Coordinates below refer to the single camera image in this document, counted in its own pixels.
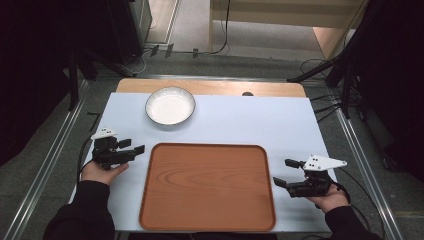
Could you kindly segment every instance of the wooden tray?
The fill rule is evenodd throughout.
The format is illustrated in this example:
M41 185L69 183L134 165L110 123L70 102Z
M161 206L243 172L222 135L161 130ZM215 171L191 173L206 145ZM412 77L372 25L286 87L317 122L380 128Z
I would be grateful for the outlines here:
M139 215L144 229L263 232L275 221L262 147L160 143L152 149Z

